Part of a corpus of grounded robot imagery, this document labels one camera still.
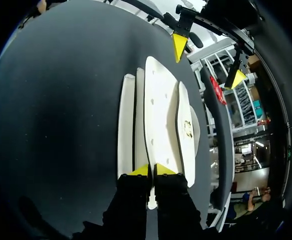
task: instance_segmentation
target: black table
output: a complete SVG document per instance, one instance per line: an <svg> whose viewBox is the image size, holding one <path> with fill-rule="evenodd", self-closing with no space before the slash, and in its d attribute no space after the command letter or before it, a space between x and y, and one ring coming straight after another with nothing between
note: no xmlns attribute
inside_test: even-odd
<svg viewBox="0 0 292 240"><path fill-rule="evenodd" d="M70 236L102 223L116 190L117 121L123 76L162 62L188 89L201 126L196 182L189 190L205 224L210 160L197 81L169 35L117 7L68 1L30 22L0 60L0 186L12 210L27 196ZM148 211L147 238L157 236Z"/></svg>

